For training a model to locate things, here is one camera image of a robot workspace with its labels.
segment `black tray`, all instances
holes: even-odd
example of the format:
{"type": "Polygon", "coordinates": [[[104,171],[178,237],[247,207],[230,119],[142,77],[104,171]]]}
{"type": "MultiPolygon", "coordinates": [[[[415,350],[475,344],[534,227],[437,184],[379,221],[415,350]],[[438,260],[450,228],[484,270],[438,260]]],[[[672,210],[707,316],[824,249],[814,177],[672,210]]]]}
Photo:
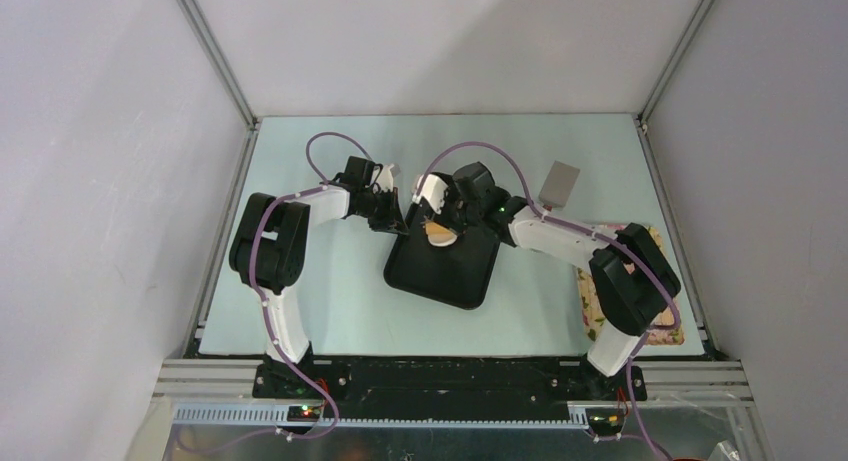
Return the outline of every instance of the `black tray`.
{"type": "Polygon", "coordinates": [[[406,224],[409,235],[397,237],[383,270],[386,283],[457,308],[474,309],[483,304],[500,241],[470,227],[452,245],[432,246],[417,204],[410,206],[406,224]]]}

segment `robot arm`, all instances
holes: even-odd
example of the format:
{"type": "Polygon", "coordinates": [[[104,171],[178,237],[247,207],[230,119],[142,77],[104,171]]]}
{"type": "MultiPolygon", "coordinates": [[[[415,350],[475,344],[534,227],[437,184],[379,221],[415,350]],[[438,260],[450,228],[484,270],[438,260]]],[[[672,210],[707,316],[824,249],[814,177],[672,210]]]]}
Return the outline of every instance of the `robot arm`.
{"type": "MultiPolygon", "coordinates": [[[[256,281],[268,298],[271,324],[280,339],[280,347],[293,362],[303,358],[310,344],[297,301],[297,280],[303,271],[310,229],[356,215],[367,218],[373,231],[407,232],[398,205],[396,174],[394,165],[381,166],[351,157],[345,171],[336,175],[329,185],[298,193],[291,202],[280,203],[271,213],[264,230],[277,235],[276,239],[260,239],[256,281]]],[[[262,193],[251,195],[236,231],[229,263],[244,284],[250,284],[250,252],[260,220],[275,199],[262,193]]],[[[266,353],[276,361],[283,361],[270,339],[266,353]]]]}
{"type": "MultiPolygon", "coordinates": [[[[501,242],[562,259],[590,271],[601,310],[607,319],[586,355],[586,361],[605,377],[619,373],[653,319],[666,309],[659,291],[639,270],[628,271],[623,253],[594,235],[587,236],[540,219],[521,197],[495,186],[481,163],[460,168],[452,176],[428,175],[416,182],[413,201],[430,209],[429,220],[461,236],[468,226],[482,226],[501,242]]],[[[583,226],[586,232],[598,232],[583,226]]],[[[630,224],[605,233],[626,246],[661,280],[671,296],[680,282],[648,231],[630,224]]]]}

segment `wire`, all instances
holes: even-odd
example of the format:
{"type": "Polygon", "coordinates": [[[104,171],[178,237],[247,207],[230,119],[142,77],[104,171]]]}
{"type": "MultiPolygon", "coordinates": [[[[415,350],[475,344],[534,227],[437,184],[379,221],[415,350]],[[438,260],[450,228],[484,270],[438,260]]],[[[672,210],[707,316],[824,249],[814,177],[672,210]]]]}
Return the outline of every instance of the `wire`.
{"type": "Polygon", "coordinates": [[[306,162],[309,163],[309,166],[312,168],[313,171],[315,171],[315,174],[321,177],[321,183],[328,184],[330,180],[327,179],[327,177],[324,176],[324,173],[322,173],[321,170],[318,169],[318,166],[315,166],[315,163],[312,162],[312,155],[310,154],[310,149],[312,148],[312,143],[316,139],[323,138],[324,136],[335,136],[337,138],[342,138],[350,141],[351,143],[353,143],[354,146],[356,146],[357,148],[359,148],[360,151],[362,151],[362,154],[364,154],[369,161],[371,161],[371,155],[368,154],[368,151],[365,151],[365,148],[363,148],[362,145],[359,144],[359,142],[357,142],[350,136],[342,133],[337,133],[335,131],[324,131],[322,133],[318,133],[315,136],[309,138],[309,141],[306,142],[306,162]]]}
{"type": "Polygon", "coordinates": [[[377,188],[377,191],[382,191],[383,187],[382,187],[382,186],[380,186],[380,183],[378,183],[378,182],[377,182],[377,179],[380,177],[380,175],[381,175],[381,174],[383,174],[383,165],[382,165],[382,164],[380,164],[380,163],[377,163],[377,164],[375,164],[375,165],[374,165],[374,167],[375,167],[375,168],[380,168],[380,170],[379,170],[379,171],[377,171],[377,175],[376,175],[376,176],[374,176],[374,182],[373,182],[373,183],[371,183],[371,185],[370,185],[370,186],[368,186],[368,189],[370,189],[370,190],[372,190],[372,191],[373,191],[373,190],[374,190],[374,188],[376,187],[376,188],[377,188]]]}
{"type": "MultiPolygon", "coordinates": [[[[330,386],[327,385],[327,381],[324,381],[324,378],[318,378],[317,381],[318,381],[318,384],[320,384],[321,387],[324,388],[324,391],[326,391],[328,393],[330,392],[330,386]]],[[[321,409],[323,409],[325,407],[327,407],[327,400],[326,399],[324,400],[324,404],[321,405],[321,409]]]]}
{"type": "Polygon", "coordinates": [[[619,411],[621,411],[621,405],[624,404],[625,411],[622,414],[622,416],[625,417],[625,418],[630,416],[630,405],[627,404],[627,395],[624,394],[624,390],[621,389],[620,387],[615,392],[615,399],[617,401],[616,404],[615,404],[615,408],[618,409],[619,411]]]}
{"type": "Polygon", "coordinates": [[[330,394],[325,391],[321,386],[319,386],[315,381],[311,380],[309,376],[304,374],[300,369],[298,369],[297,365],[292,362],[292,360],[286,355],[283,348],[280,346],[280,339],[274,333],[274,327],[271,323],[271,312],[268,307],[268,297],[265,295],[265,291],[263,291],[256,282],[256,258],[259,253],[259,243],[262,239],[262,233],[265,231],[265,225],[268,224],[268,219],[271,217],[271,213],[274,212],[274,209],[277,208],[280,204],[285,201],[289,201],[291,199],[298,198],[300,196],[309,196],[312,194],[319,193],[327,189],[327,186],[319,186],[317,188],[307,189],[300,193],[295,194],[287,194],[285,196],[280,196],[275,199],[271,204],[268,205],[268,208],[265,209],[265,212],[262,213],[262,218],[259,220],[259,226],[256,228],[256,235],[253,238],[253,245],[250,248],[250,263],[248,265],[248,280],[250,281],[250,287],[256,291],[256,294],[259,295],[259,299],[262,301],[262,317],[265,320],[265,329],[268,331],[268,337],[271,339],[271,344],[274,346],[274,349],[277,351],[277,354],[280,356],[286,366],[292,370],[294,374],[297,375],[300,379],[303,380],[309,387],[318,391],[321,396],[327,400],[330,408],[333,410],[333,422],[330,424],[329,429],[325,431],[320,431],[318,433],[312,433],[311,431],[306,434],[295,434],[295,433],[287,433],[288,437],[295,439],[315,439],[320,438],[322,436],[326,436],[331,431],[336,429],[336,426],[339,424],[339,407],[336,405],[336,401],[333,399],[330,394]]]}
{"type": "Polygon", "coordinates": [[[518,164],[515,162],[514,159],[512,159],[509,154],[507,154],[506,151],[493,144],[485,143],[482,141],[466,141],[464,143],[455,144],[449,147],[448,149],[442,151],[441,154],[436,156],[436,159],[434,159],[433,162],[430,163],[429,166],[427,166],[427,169],[424,171],[424,174],[421,176],[421,178],[419,178],[418,186],[415,190],[415,195],[419,196],[421,194],[421,189],[424,187],[424,180],[430,173],[433,172],[433,169],[435,169],[436,165],[439,164],[439,161],[444,159],[444,157],[448,154],[458,149],[467,148],[471,146],[491,149],[492,151],[500,154],[501,157],[503,157],[510,164],[510,166],[512,166],[512,169],[518,176],[518,180],[521,182],[521,188],[524,191],[524,197],[527,200],[527,206],[530,207],[530,210],[533,211],[536,216],[541,218],[543,222],[550,222],[552,224],[562,226],[563,228],[568,229],[569,231],[574,231],[585,236],[594,237],[605,243],[608,243],[617,250],[621,251],[625,256],[627,256],[630,261],[632,261],[633,264],[635,264],[645,274],[645,276],[647,276],[647,278],[651,281],[651,284],[653,284],[654,287],[657,288],[657,291],[659,291],[660,295],[662,295],[663,299],[668,305],[668,308],[671,310],[672,316],[674,317],[674,322],[671,325],[651,325],[652,329],[671,331],[680,327],[680,310],[677,309],[677,305],[674,304],[674,299],[671,297],[665,286],[663,286],[662,282],[660,282],[659,278],[657,278],[657,275],[654,274],[650,268],[648,268],[648,265],[645,264],[644,261],[639,259],[639,257],[636,256],[632,251],[627,249],[626,246],[603,233],[595,232],[591,228],[587,228],[586,226],[582,226],[577,223],[572,223],[564,219],[548,216],[547,214],[543,215],[539,208],[536,206],[536,204],[533,202],[533,197],[530,195],[530,187],[527,185],[527,179],[524,177],[524,173],[521,171],[521,168],[518,167],[518,164]]]}
{"type": "MultiPolygon", "coordinates": [[[[607,236],[603,233],[595,232],[591,228],[588,228],[586,226],[582,226],[582,225],[577,224],[577,223],[572,223],[572,222],[566,221],[564,219],[558,219],[558,218],[554,218],[553,216],[548,216],[547,213],[545,213],[543,215],[543,213],[539,210],[539,208],[533,202],[533,197],[530,195],[530,187],[527,184],[527,179],[524,177],[524,173],[521,171],[521,168],[518,167],[518,164],[515,162],[514,159],[512,159],[512,157],[509,154],[507,154],[506,151],[504,151],[503,149],[501,149],[501,148],[499,148],[499,147],[497,147],[493,144],[485,143],[485,142],[482,142],[482,141],[467,141],[467,142],[464,142],[464,143],[455,144],[455,145],[449,147],[448,149],[442,151],[438,156],[436,156],[436,159],[434,159],[433,162],[430,163],[429,166],[427,166],[426,171],[424,171],[424,174],[421,176],[421,178],[419,178],[418,185],[417,185],[416,190],[415,190],[415,195],[419,196],[421,194],[421,189],[424,186],[424,180],[427,178],[427,176],[430,173],[433,172],[433,169],[435,169],[435,167],[439,163],[439,161],[444,159],[444,157],[447,156],[448,154],[450,154],[450,153],[452,153],[452,152],[454,152],[458,149],[467,148],[467,147],[471,147],[471,146],[477,146],[477,147],[491,149],[492,151],[500,154],[501,157],[503,157],[510,164],[510,166],[512,166],[512,169],[515,171],[515,174],[518,176],[518,180],[521,182],[521,188],[524,191],[524,198],[527,201],[527,206],[530,208],[531,211],[533,211],[533,213],[536,216],[538,216],[539,218],[542,219],[542,222],[550,222],[552,224],[556,224],[556,225],[561,226],[565,229],[568,229],[569,231],[574,231],[576,233],[580,233],[580,234],[583,234],[585,236],[588,236],[588,237],[591,237],[591,238],[596,238],[596,239],[599,239],[603,242],[608,243],[610,246],[616,248],[621,253],[623,253],[625,256],[627,256],[627,258],[629,258],[630,261],[632,261],[633,264],[635,264],[636,267],[638,267],[642,271],[642,273],[645,274],[645,276],[651,281],[651,284],[653,284],[654,287],[657,289],[657,291],[659,291],[660,295],[662,295],[663,299],[666,302],[666,305],[668,305],[668,308],[671,310],[672,316],[674,317],[674,322],[671,325],[655,325],[655,324],[652,324],[651,325],[652,329],[660,329],[660,330],[671,331],[671,330],[675,330],[675,329],[680,327],[680,324],[681,324],[680,310],[678,310],[677,305],[674,304],[674,299],[672,298],[671,294],[669,294],[668,290],[665,288],[665,286],[663,286],[663,284],[662,284],[662,282],[660,282],[659,278],[657,278],[657,275],[654,274],[653,271],[651,271],[651,269],[648,267],[647,264],[645,264],[644,261],[639,259],[639,257],[636,256],[632,251],[630,251],[626,246],[624,246],[623,244],[619,243],[617,240],[615,240],[615,239],[613,239],[613,238],[611,238],[611,237],[609,237],[609,236],[607,236]]],[[[639,429],[642,431],[642,436],[644,438],[645,443],[648,444],[648,447],[651,448],[651,451],[654,452],[654,454],[657,456],[657,458],[663,459],[663,456],[667,455],[668,453],[662,447],[657,445],[653,440],[651,440],[651,437],[648,435],[648,430],[647,430],[647,428],[645,428],[645,424],[644,424],[644,422],[642,422],[642,417],[639,414],[638,408],[636,407],[636,396],[635,396],[634,391],[633,391],[633,383],[632,383],[632,379],[631,379],[632,378],[632,370],[633,370],[633,357],[636,356],[636,353],[638,353],[640,349],[642,349],[642,346],[645,345],[646,340],[647,340],[647,334],[642,336],[642,338],[639,340],[639,343],[633,349],[633,352],[631,352],[630,355],[627,358],[627,364],[625,365],[625,374],[626,374],[626,377],[627,377],[627,389],[630,393],[631,404],[633,405],[633,413],[636,415],[636,421],[639,425],[639,429]]],[[[665,456],[665,459],[671,459],[671,456],[665,456]]]]}

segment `white wall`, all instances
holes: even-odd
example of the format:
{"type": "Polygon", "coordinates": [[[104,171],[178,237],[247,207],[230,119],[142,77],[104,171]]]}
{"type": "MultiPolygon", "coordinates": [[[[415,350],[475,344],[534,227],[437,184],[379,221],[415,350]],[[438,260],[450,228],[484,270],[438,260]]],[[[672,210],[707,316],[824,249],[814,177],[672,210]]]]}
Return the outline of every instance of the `white wall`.
{"type": "Polygon", "coordinates": [[[259,115],[636,112],[698,0],[198,0],[259,115]]]}
{"type": "Polygon", "coordinates": [[[719,0],[649,123],[780,460],[848,453],[846,6],[719,0]]]}
{"type": "Polygon", "coordinates": [[[0,459],[121,459],[244,128],[174,0],[0,0],[0,459]]]}

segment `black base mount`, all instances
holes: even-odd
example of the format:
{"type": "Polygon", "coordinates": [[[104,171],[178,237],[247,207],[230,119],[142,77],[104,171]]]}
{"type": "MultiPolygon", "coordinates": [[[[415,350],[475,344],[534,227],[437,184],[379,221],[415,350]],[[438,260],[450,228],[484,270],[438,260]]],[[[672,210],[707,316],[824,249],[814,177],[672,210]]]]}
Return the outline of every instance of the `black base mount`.
{"type": "MultiPolygon", "coordinates": [[[[615,401],[624,371],[604,377],[582,360],[538,358],[387,358],[312,355],[298,368],[325,385],[345,418],[438,421],[569,419],[568,401],[615,401]]],[[[638,401],[647,399],[633,368],[638,401]]],[[[320,400],[284,364],[265,357],[255,398],[320,400]]]]}

